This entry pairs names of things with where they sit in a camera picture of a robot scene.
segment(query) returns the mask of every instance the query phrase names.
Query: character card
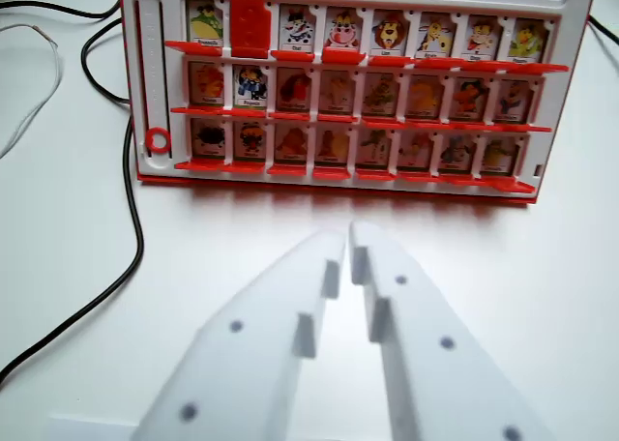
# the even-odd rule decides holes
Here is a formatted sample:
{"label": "character card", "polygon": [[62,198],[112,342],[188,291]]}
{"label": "character card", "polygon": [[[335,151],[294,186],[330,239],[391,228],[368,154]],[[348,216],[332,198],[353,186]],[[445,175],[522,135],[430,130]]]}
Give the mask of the character card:
{"label": "character card", "polygon": [[462,59],[469,61],[491,61],[496,56],[503,27],[496,17],[471,15],[468,18]]}
{"label": "character card", "polygon": [[391,131],[362,129],[359,131],[357,166],[387,168],[391,149]]}
{"label": "character card", "polygon": [[195,158],[224,159],[225,132],[220,123],[209,119],[192,119],[192,156]]}
{"label": "character card", "polygon": [[434,141],[428,132],[403,132],[399,142],[398,170],[428,172]]}
{"label": "character card", "polygon": [[547,38],[543,20],[519,18],[512,34],[508,60],[519,64],[541,62]]}
{"label": "character card", "polygon": [[480,173],[509,177],[514,173],[520,147],[513,136],[489,137]]}
{"label": "character card", "polygon": [[375,11],[371,31],[371,56],[404,55],[408,21],[401,11]]}
{"label": "character card", "polygon": [[187,40],[223,46],[223,12],[213,0],[187,0]]}
{"label": "character card", "polygon": [[258,66],[234,66],[234,106],[267,108],[267,76]]}
{"label": "character card", "polygon": [[275,162],[308,161],[308,135],[298,126],[278,124],[275,130]]}
{"label": "character card", "polygon": [[238,161],[266,160],[267,133],[255,122],[234,124],[234,159]]}
{"label": "character card", "polygon": [[354,8],[327,9],[325,47],[359,50],[363,21]]}
{"label": "character card", "polygon": [[449,14],[423,13],[417,35],[416,58],[449,57],[456,24]]}
{"label": "character card", "polygon": [[443,85],[438,76],[412,75],[408,85],[406,117],[435,119],[441,110]]}
{"label": "character card", "polygon": [[308,6],[280,6],[280,49],[283,51],[313,51],[316,17]]}
{"label": "character card", "polygon": [[278,69],[278,110],[308,112],[311,78],[304,69]]}
{"label": "character card", "polygon": [[456,78],[450,118],[482,120],[486,101],[487,88],[481,78]]}
{"label": "character card", "polygon": [[347,71],[322,71],[318,112],[350,115],[354,99],[355,82]]}
{"label": "character card", "polygon": [[215,64],[189,62],[190,103],[223,105],[223,73]]}
{"label": "character card", "polygon": [[350,137],[345,130],[320,127],[316,130],[315,165],[346,167]]}
{"label": "character card", "polygon": [[443,136],[438,170],[443,173],[469,173],[475,155],[475,143],[468,134]]}
{"label": "character card", "polygon": [[399,84],[393,73],[366,73],[363,115],[396,115]]}
{"label": "character card", "polygon": [[533,91],[524,80],[502,80],[494,108],[495,122],[523,124],[527,121]]}

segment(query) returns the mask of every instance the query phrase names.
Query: white surface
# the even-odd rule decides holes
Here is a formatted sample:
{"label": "white surface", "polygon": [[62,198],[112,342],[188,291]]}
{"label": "white surface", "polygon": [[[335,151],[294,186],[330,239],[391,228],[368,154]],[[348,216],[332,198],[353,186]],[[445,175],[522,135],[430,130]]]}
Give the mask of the white surface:
{"label": "white surface", "polygon": [[[53,1],[102,11],[115,0]],[[592,13],[616,27],[616,1],[596,0]],[[134,252],[120,168],[127,112],[92,89],[78,63],[103,25],[34,10],[0,14],[0,24],[18,21],[37,23],[59,44],[65,76],[0,162],[3,364],[99,294]],[[89,61],[104,86],[126,95],[117,33]],[[0,137],[53,80],[40,37],[5,35]],[[135,424],[213,312],[316,229],[344,233],[366,219],[418,259],[558,440],[614,441],[617,56],[619,47],[587,29],[542,195],[528,208],[136,183],[146,232],[140,270],[0,391],[0,438],[40,441],[52,414]],[[386,441],[380,351],[367,340],[363,292],[346,275],[326,308],[320,357],[304,365],[291,432]]]}
{"label": "white surface", "polygon": [[209,319],[132,441],[283,441],[301,361],[316,357],[325,302],[339,294],[344,246],[337,232],[312,235]]}
{"label": "white surface", "polygon": [[350,227],[352,280],[380,344],[394,441],[550,441],[419,263],[376,225]]}
{"label": "white surface", "polygon": [[[360,179],[355,175],[355,162],[357,161],[356,154],[358,152],[359,134],[364,132],[366,126],[363,122],[358,124],[331,124],[329,128],[335,127],[341,131],[347,131],[350,135],[349,151],[348,151],[348,171],[353,175],[352,178],[344,180],[325,180],[313,178],[313,159],[308,159],[307,172],[304,176],[290,178],[286,175],[271,175],[267,172],[257,174],[248,173],[231,173],[225,171],[219,172],[203,172],[192,171],[183,168],[176,168],[176,164],[187,162],[192,157],[191,146],[188,144],[188,136],[190,135],[191,119],[196,117],[189,114],[168,113],[167,118],[163,117],[163,113],[167,112],[167,108],[162,108],[164,103],[162,97],[162,87],[165,82],[167,88],[167,102],[172,108],[188,107],[189,104],[189,88],[187,80],[187,68],[185,60],[190,58],[184,56],[181,52],[166,48],[163,51],[165,56],[165,69],[162,68],[161,48],[160,43],[163,41],[184,41],[187,39],[186,25],[186,0],[123,0],[125,6],[125,28],[127,30],[127,50],[128,63],[132,85],[132,104],[133,108],[139,113],[134,116],[135,136],[138,143],[138,168],[140,173],[147,176],[156,177],[181,177],[195,179],[214,179],[227,181],[250,181],[250,182],[267,182],[276,184],[288,185],[315,185],[329,187],[344,187],[344,188],[362,188],[362,189],[379,189],[388,191],[421,191],[421,192],[437,192],[437,193],[455,193],[466,195],[486,195],[486,196],[502,196],[513,198],[535,197],[538,193],[538,188],[542,184],[540,175],[544,174],[545,165],[547,163],[550,148],[556,131],[557,123],[563,108],[564,99],[567,95],[567,90],[571,75],[569,73],[549,73],[542,78],[539,76],[517,75],[521,79],[529,81],[539,81],[543,93],[536,95],[532,99],[532,113],[530,114],[527,123],[538,127],[548,127],[551,132],[531,132],[526,133],[525,152],[520,153],[518,162],[515,165],[515,176],[517,179],[534,188],[533,193],[523,192],[503,192],[494,188],[475,186],[475,185],[453,185],[450,183],[422,183],[409,182],[405,179],[395,179],[393,181],[377,181]],[[161,27],[161,14],[158,9],[157,2],[162,5],[163,30]],[[224,101],[223,109],[227,111],[232,107],[232,73],[234,65],[239,63],[237,58],[230,57],[230,31],[227,24],[230,23],[229,0],[219,0],[218,7],[221,8],[223,17],[223,37],[222,37],[222,56],[206,58],[201,57],[200,60],[208,60],[216,65],[221,64],[224,76]],[[346,6],[356,8],[356,18],[359,31],[359,50],[361,53],[369,53],[370,40],[372,38],[372,27],[374,20],[375,9],[393,9],[399,10],[400,15],[407,18],[410,22],[409,35],[407,41],[407,49],[404,54],[408,57],[413,57],[419,46],[420,38],[419,25],[421,23],[421,12],[448,12],[451,13],[452,21],[457,25],[458,29],[455,33],[454,45],[452,52],[455,57],[459,57],[461,52],[465,50],[466,40],[465,35],[469,25],[470,15],[493,15],[497,17],[497,23],[501,25],[502,35],[497,48],[497,60],[508,60],[509,46],[512,42],[513,32],[516,27],[518,18],[533,18],[545,20],[545,28],[548,30],[548,41],[546,43],[543,62],[551,64],[559,64],[568,66],[570,69],[575,64],[575,58],[578,52],[580,37],[585,23],[585,17],[589,8],[590,0],[267,0],[268,4],[265,10],[271,12],[271,51],[277,50],[279,47],[279,27],[280,20],[280,4],[288,4],[296,2],[298,4],[306,4],[312,7],[310,10],[316,17],[314,36],[315,43],[313,53],[315,55],[311,67],[313,73],[308,73],[311,77],[311,97],[312,101],[309,105],[310,120],[305,124],[306,132],[312,138],[310,144],[313,145],[315,135],[320,132],[322,127],[326,127],[324,122],[316,121],[318,110],[318,92],[320,89],[320,79],[323,70],[337,69],[341,70],[340,66],[322,64],[321,56],[323,43],[320,41],[328,38],[325,34],[325,27],[328,26],[327,20],[331,20],[337,12],[337,6]],[[140,8],[139,17],[134,11],[134,5]],[[410,8],[414,8],[414,14],[410,14]],[[142,27],[143,45],[139,43],[138,37],[138,21]],[[266,114],[270,117],[276,110],[276,96],[278,85],[276,76],[279,69],[276,67],[292,67],[299,68],[298,63],[283,63],[277,61],[272,54],[269,59],[251,60],[252,65],[259,66],[268,76],[268,98],[266,103]],[[450,109],[453,104],[454,88],[460,77],[466,78],[483,78],[486,80],[486,86],[489,87],[487,98],[487,106],[485,107],[485,116],[480,120],[492,125],[494,117],[494,109],[496,107],[496,96],[498,95],[499,81],[490,82],[495,78],[497,80],[510,78],[510,75],[505,73],[470,73],[470,72],[455,72],[448,70],[421,70],[416,69],[414,65],[407,65],[405,68],[375,68],[368,66],[368,56],[361,61],[359,66],[348,66],[345,69],[350,73],[354,73],[355,79],[355,100],[352,110],[352,115],[361,121],[362,117],[362,101],[367,95],[368,82],[366,77],[369,73],[383,72],[392,73],[399,83],[398,97],[399,101],[395,110],[396,118],[404,121],[404,113],[407,103],[408,81],[411,74],[429,74],[437,75],[441,83],[445,85],[443,91],[442,107],[439,113],[439,119],[442,122],[449,122]],[[213,120],[219,122],[219,126],[225,130],[229,130],[230,121],[247,122],[247,119],[242,117],[222,116],[218,119],[217,116],[212,117]],[[171,136],[171,154],[151,154],[149,155],[145,149],[146,131],[152,127],[160,126],[162,122],[166,122]],[[274,139],[272,126],[275,121],[269,119],[255,120],[261,126],[267,135],[265,143],[266,161],[265,168],[268,170],[273,164],[274,155]],[[441,143],[445,140],[445,135],[440,130],[427,130],[427,132],[436,134],[433,138],[435,150],[441,148]],[[401,131],[394,132],[394,152],[390,156],[388,168],[392,173],[396,173],[397,167],[397,146]],[[485,154],[486,142],[488,136],[495,132],[487,131],[465,131],[458,130],[457,133],[470,135],[476,138],[476,154],[473,156],[473,166],[471,174],[475,177],[479,176],[480,163]],[[232,147],[226,145],[226,162],[232,160]],[[439,153],[434,153],[430,161],[429,171],[436,175],[438,173],[438,165],[440,161]]]}

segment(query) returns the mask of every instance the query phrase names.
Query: red flap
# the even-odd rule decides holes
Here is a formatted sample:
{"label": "red flap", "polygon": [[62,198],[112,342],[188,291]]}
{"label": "red flap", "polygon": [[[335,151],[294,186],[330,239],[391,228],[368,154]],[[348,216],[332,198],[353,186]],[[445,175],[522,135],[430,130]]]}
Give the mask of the red flap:
{"label": "red flap", "polygon": [[291,176],[303,176],[308,173],[306,165],[303,164],[287,164],[287,163],[276,163],[267,170],[269,175],[291,175]]}
{"label": "red flap", "polygon": [[317,180],[347,180],[350,178],[346,167],[315,167],[311,175]]}
{"label": "red flap", "polygon": [[318,120],[322,122],[341,122],[346,124],[352,124],[357,122],[352,115],[337,115],[337,114],[318,114]]}
{"label": "red flap", "polygon": [[398,178],[412,183],[437,183],[441,181],[440,177],[435,177],[429,172],[409,172],[406,170],[399,170]]}
{"label": "red flap", "polygon": [[177,163],[174,168],[195,172],[218,172],[223,168],[223,159],[192,158],[188,162]]}
{"label": "red flap", "polygon": [[272,119],[303,120],[306,122],[310,119],[310,115],[308,113],[299,112],[271,112],[269,117]]}
{"label": "red flap", "polygon": [[221,170],[230,173],[262,173],[264,171],[264,162],[236,161],[224,165]]}
{"label": "red flap", "polygon": [[359,64],[366,58],[366,54],[353,49],[341,47],[325,47],[322,50],[323,64]]}
{"label": "red flap", "polygon": [[404,67],[415,62],[405,56],[370,56],[368,65],[375,67]]}
{"label": "red flap", "polygon": [[233,57],[269,57],[271,11],[264,5],[264,0],[230,0],[230,45]]}
{"label": "red flap", "polygon": [[396,180],[396,175],[389,173],[387,169],[358,168],[355,173],[360,180],[375,180],[380,182]]}
{"label": "red flap", "polygon": [[170,112],[187,115],[222,115],[223,108],[217,106],[210,107],[192,105],[190,107],[172,107]]}
{"label": "red flap", "polygon": [[205,46],[200,43],[192,42],[165,42],[167,47],[176,49],[177,51],[191,54],[194,56],[221,56],[221,48],[216,46]]}
{"label": "red flap", "polygon": [[271,55],[278,61],[311,62],[315,57],[313,52],[299,51],[271,51]]}

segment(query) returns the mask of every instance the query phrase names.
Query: white plastic frame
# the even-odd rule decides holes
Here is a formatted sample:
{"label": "white plastic frame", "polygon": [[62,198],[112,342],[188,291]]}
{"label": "white plastic frame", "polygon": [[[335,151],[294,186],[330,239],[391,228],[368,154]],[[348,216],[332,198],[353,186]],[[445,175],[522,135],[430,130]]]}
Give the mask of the white plastic frame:
{"label": "white plastic frame", "polygon": [[[139,22],[136,17],[136,4],[139,1]],[[224,82],[232,80],[231,69],[233,64],[254,64],[271,67],[269,82],[277,85],[275,67],[307,67],[302,63],[278,62],[269,55],[268,59],[236,59],[230,57],[229,42],[229,0],[216,0],[216,4],[223,10],[223,49],[222,57],[208,58],[199,57],[206,62],[224,63]],[[360,116],[360,101],[363,100],[366,72],[387,71],[397,74],[404,74],[400,82],[400,101],[398,103],[397,117],[403,119],[404,106],[402,88],[406,87],[407,74],[438,74],[438,75],[463,75],[477,77],[494,77],[500,80],[503,77],[512,77],[503,73],[458,73],[452,70],[422,71],[409,65],[405,68],[373,68],[368,66],[368,58],[360,63],[359,66],[340,66],[321,64],[322,40],[326,23],[326,9],[329,6],[348,6],[357,8],[357,14],[364,21],[360,49],[362,52],[369,52],[371,25],[373,21],[374,9],[402,10],[404,16],[409,21],[408,40],[404,55],[412,56],[412,49],[415,47],[416,35],[418,31],[419,15],[423,11],[447,12],[452,14],[452,19],[457,22],[457,32],[454,39],[452,56],[456,57],[464,43],[464,32],[469,15],[497,15],[499,23],[503,26],[503,35],[497,50],[497,59],[505,60],[509,48],[512,29],[519,17],[530,17],[546,20],[546,28],[550,30],[548,42],[546,44],[543,62],[551,64],[561,64],[574,68],[579,43],[582,37],[582,30],[591,0],[265,0],[271,3],[266,7],[272,12],[272,36],[271,50],[279,48],[279,6],[283,3],[306,4],[313,15],[316,16],[316,27],[314,31],[314,54],[315,59],[311,65],[314,69],[312,73],[312,106],[310,111],[310,121],[299,124],[309,126],[309,145],[315,146],[311,131],[318,124],[316,113],[318,102],[315,95],[320,88],[320,74],[322,70],[349,70],[358,72],[356,75],[356,100],[353,115]],[[466,187],[455,186],[449,183],[412,183],[396,179],[394,181],[369,181],[357,178],[354,173],[347,180],[330,181],[316,180],[311,175],[311,164],[313,155],[308,155],[308,172],[303,177],[289,177],[282,175],[263,174],[237,174],[228,172],[192,172],[174,168],[179,162],[186,162],[191,158],[191,145],[187,141],[187,124],[189,117],[183,114],[169,112],[171,107],[184,107],[188,105],[185,73],[183,60],[184,54],[169,48],[161,47],[164,41],[185,41],[186,40],[186,6],[185,0],[123,0],[123,14],[125,24],[125,37],[127,40],[127,62],[129,66],[129,80],[131,85],[131,99],[134,111],[135,138],[137,145],[137,165],[141,175],[148,178],[176,177],[193,179],[214,179],[228,181],[249,181],[267,183],[287,183],[298,185],[321,185],[344,188],[377,189],[391,191],[420,191],[438,192],[451,194],[467,195],[486,195],[503,196],[512,200],[531,201],[537,196],[542,180],[543,170],[550,152],[552,140],[556,133],[556,128],[563,107],[563,102],[567,95],[567,90],[571,78],[570,73],[551,73],[536,77],[541,78],[544,83],[544,93],[537,94],[531,111],[531,118],[534,118],[533,125],[548,127],[552,132],[529,132],[525,133],[527,146],[523,152],[522,162],[516,168],[519,181],[531,185],[535,188],[532,194],[526,193],[505,193],[487,187]],[[140,39],[146,42],[140,45]],[[225,88],[224,108],[232,106],[231,88]],[[267,114],[275,110],[275,91],[270,88],[269,99],[267,102]],[[485,122],[490,125],[493,116],[494,101],[492,96],[488,97]],[[441,109],[441,120],[446,120],[445,110]],[[226,118],[229,120],[243,120],[239,118]],[[276,121],[266,119],[266,123],[273,124]],[[170,131],[171,150],[168,154],[149,153],[145,148],[145,133],[148,128],[162,127]],[[356,131],[360,124],[351,126]],[[356,134],[351,134],[351,153],[349,161],[356,149]],[[267,148],[267,156],[273,156],[273,150]]]}

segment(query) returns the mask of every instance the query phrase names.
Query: screw hole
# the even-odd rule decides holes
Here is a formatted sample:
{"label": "screw hole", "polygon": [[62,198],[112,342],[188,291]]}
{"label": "screw hole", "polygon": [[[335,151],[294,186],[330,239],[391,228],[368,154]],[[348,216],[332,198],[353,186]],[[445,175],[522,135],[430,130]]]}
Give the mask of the screw hole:
{"label": "screw hole", "polygon": [[183,422],[190,422],[197,415],[197,407],[195,404],[189,402],[181,407],[181,420]]}
{"label": "screw hole", "polygon": [[241,320],[234,320],[230,323],[230,331],[232,333],[238,333],[243,330],[243,322]]}
{"label": "screw hole", "polygon": [[520,431],[514,426],[508,426],[503,430],[503,436],[508,441],[520,441],[522,436],[520,435]]}
{"label": "screw hole", "polygon": [[456,343],[450,337],[443,337],[441,338],[441,346],[445,349],[452,350],[456,347]]}

